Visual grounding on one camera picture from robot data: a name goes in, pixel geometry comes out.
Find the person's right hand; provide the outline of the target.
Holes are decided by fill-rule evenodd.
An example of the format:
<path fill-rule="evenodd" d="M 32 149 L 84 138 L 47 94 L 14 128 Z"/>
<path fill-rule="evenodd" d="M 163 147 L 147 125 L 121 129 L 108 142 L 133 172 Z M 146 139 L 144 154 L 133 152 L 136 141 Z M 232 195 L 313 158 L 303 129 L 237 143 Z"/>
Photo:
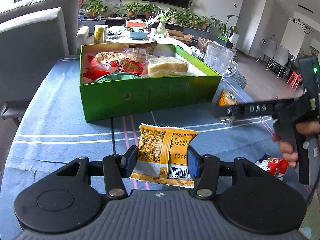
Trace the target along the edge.
<path fill-rule="evenodd" d="M 302 135 L 319 134 L 319 121 L 312 120 L 296 124 L 296 129 L 297 132 Z M 288 142 L 284 142 L 277 133 L 274 133 L 272 140 L 278 143 L 278 147 L 282 153 L 283 159 L 288 162 L 288 165 L 290 167 L 295 167 L 298 161 L 298 154 L 294 151 L 293 146 Z"/>

